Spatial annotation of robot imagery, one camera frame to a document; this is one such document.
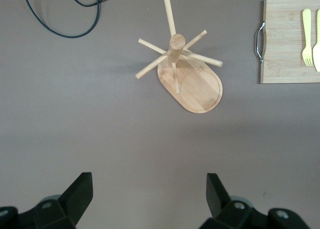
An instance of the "gray table surface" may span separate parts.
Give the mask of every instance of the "gray table surface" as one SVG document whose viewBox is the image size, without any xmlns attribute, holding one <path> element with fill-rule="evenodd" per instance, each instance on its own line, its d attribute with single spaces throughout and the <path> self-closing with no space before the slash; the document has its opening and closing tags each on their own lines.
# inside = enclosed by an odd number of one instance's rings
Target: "gray table surface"
<svg viewBox="0 0 320 229">
<path fill-rule="evenodd" d="M 93 0 L 81 0 L 89 3 Z M 96 9 L 30 0 L 54 30 L 83 33 Z M 210 66 L 223 96 L 183 109 L 153 70 L 166 49 L 163 0 L 107 0 L 94 30 L 45 30 L 25 0 L 0 0 L 0 206 L 22 213 L 92 172 L 79 229 L 197 229 L 210 217 L 206 174 L 266 214 L 282 207 L 320 228 L 320 84 L 260 84 L 254 36 L 263 0 L 171 0 L 176 30 Z"/>
</svg>

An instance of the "screw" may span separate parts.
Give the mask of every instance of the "screw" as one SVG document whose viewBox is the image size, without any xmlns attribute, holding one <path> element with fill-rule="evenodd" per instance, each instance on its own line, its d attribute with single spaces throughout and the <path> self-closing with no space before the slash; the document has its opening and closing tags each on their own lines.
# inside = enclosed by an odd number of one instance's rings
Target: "screw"
<svg viewBox="0 0 320 229">
<path fill-rule="evenodd" d="M 289 215 L 283 210 L 277 210 L 275 213 L 280 218 L 283 218 L 283 219 L 288 219 L 289 218 Z"/>
<path fill-rule="evenodd" d="M 246 208 L 245 205 L 243 205 L 241 202 L 236 202 L 234 204 L 234 206 L 235 206 L 235 208 L 240 209 L 240 210 L 243 210 Z"/>
<path fill-rule="evenodd" d="M 8 210 L 3 210 L 3 211 L 0 211 L 0 217 L 3 217 L 5 215 L 7 215 L 9 213 Z"/>
</svg>

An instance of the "wooden mug tree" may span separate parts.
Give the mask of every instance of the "wooden mug tree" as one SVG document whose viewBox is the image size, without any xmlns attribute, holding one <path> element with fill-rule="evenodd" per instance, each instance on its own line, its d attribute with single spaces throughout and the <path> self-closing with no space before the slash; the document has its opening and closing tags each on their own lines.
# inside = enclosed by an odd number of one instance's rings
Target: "wooden mug tree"
<svg viewBox="0 0 320 229">
<path fill-rule="evenodd" d="M 188 111 L 205 113 L 215 108 L 221 100 L 223 88 L 220 78 L 206 63 L 221 67 L 223 62 L 188 49 L 201 39 L 204 30 L 186 44 L 183 35 L 176 33 L 170 0 L 164 0 L 171 38 L 165 51 L 145 40 L 139 43 L 162 54 L 135 76 L 140 79 L 158 66 L 158 77 L 170 94 Z"/>
</svg>

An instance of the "wooden post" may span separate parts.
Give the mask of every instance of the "wooden post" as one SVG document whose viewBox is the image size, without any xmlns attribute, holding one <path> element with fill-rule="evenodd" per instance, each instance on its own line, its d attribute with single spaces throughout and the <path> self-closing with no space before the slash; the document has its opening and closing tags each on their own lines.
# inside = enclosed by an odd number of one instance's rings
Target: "wooden post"
<svg viewBox="0 0 320 229">
<path fill-rule="evenodd" d="M 171 55 L 169 56 L 170 63 L 176 63 L 179 56 L 186 45 L 186 39 L 181 34 L 174 34 L 170 38 L 169 51 Z"/>
<path fill-rule="evenodd" d="M 171 36 L 173 36 L 174 34 L 176 34 L 176 27 L 175 27 L 174 16 L 172 14 L 170 0 L 164 0 L 164 5 L 165 5 L 165 10 L 166 10 L 166 17 L 168 18 L 170 34 L 171 34 Z"/>
<path fill-rule="evenodd" d="M 180 94 L 179 83 L 178 83 L 177 67 L 176 67 L 176 64 L 175 64 L 175 63 L 172 63 L 171 65 L 172 65 L 172 72 L 173 72 L 175 93 Z"/>
<path fill-rule="evenodd" d="M 207 31 L 204 30 L 203 32 L 201 32 L 199 35 L 197 35 L 195 38 L 193 38 L 191 41 L 189 41 L 187 44 L 185 44 L 185 46 L 183 47 L 183 50 L 188 50 L 189 47 L 191 47 L 193 44 L 195 44 L 197 41 L 199 41 L 205 34 L 207 34 Z M 139 39 L 138 41 L 140 44 L 160 53 L 160 54 L 164 54 L 166 53 L 165 50 L 157 47 L 156 45 L 151 44 L 150 42 L 147 42 L 143 39 Z"/>
</svg>

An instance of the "oval wooden base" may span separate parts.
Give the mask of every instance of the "oval wooden base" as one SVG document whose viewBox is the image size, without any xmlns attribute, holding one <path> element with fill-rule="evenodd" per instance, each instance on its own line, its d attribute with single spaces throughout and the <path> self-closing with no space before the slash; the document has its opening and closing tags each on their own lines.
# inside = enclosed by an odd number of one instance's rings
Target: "oval wooden base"
<svg viewBox="0 0 320 229">
<path fill-rule="evenodd" d="M 158 65 L 158 76 L 164 87 L 186 110 L 206 113 L 219 104 L 223 93 L 222 83 L 207 64 L 180 55 L 176 70 L 180 94 L 176 93 L 172 66 L 167 59 Z"/>
</svg>

